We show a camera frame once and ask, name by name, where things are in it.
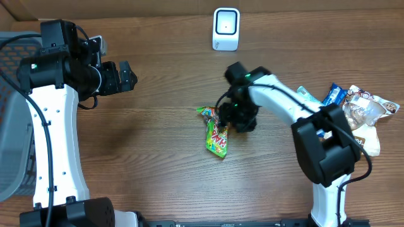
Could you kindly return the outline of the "green gummy candy bag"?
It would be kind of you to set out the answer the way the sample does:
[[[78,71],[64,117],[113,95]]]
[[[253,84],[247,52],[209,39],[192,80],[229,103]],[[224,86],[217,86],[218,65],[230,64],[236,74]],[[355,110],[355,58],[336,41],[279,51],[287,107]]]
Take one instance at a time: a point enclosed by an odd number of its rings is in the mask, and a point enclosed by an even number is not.
[[[229,127],[221,126],[214,107],[199,107],[196,111],[206,122],[206,148],[220,158],[227,154]]]

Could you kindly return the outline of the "blue Oreo cookie pack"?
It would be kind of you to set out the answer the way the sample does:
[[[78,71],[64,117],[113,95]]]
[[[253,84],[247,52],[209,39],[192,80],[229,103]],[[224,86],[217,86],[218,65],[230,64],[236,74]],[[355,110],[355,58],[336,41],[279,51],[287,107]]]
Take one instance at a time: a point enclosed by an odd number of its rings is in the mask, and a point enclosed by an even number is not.
[[[342,87],[338,86],[337,84],[333,83],[330,87],[329,93],[326,95],[326,97],[322,101],[322,104],[324,106],[327,106],[329,104],[334,103],[334,104],[340,106],[342,101],[344,101],[347,93],[348,93],[348,90],[345,90]]]

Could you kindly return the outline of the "beige paper snack bag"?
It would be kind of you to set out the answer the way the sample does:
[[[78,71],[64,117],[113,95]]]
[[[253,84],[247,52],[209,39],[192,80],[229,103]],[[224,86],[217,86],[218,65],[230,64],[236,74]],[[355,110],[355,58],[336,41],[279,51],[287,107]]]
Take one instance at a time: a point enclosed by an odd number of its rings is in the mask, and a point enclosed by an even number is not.
[[[379,156],[381,145],[376,130],[380,118],[394,115],[399,104],[352,85],[342,105],[354,139],[369,156]]]

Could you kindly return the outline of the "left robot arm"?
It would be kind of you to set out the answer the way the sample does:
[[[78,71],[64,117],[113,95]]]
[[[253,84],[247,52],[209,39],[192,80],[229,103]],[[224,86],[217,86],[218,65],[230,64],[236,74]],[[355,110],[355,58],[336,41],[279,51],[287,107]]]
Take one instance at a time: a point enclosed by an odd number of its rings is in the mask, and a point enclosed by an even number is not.
[[[102,62],[101,36],[70,21],[40,25],[42,48],[20,62],[18,79],[33,123],[37,179],[33,211],[21,226],[137,226],[135,212],[93,199],[81,169],[77,111],[89,98],[131,91],[137,77],[126,61]]]

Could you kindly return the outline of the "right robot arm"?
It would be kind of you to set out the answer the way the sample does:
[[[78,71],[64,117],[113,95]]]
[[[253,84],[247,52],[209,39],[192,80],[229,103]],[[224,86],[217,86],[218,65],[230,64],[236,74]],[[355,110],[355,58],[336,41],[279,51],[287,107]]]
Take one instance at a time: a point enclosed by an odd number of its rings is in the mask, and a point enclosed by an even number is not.
[[[273,112],[292,130],[297,161],[313,183],[313,207],[308,226],[355,226],[345,214],[345,191],[361,152],[343,110],[335,104],[312,102],[285,86],[260,66],[246,71],[240,62],[225,74],[229,102],[217,102],[220,125],[239,133],[257,125],[260,108]]]

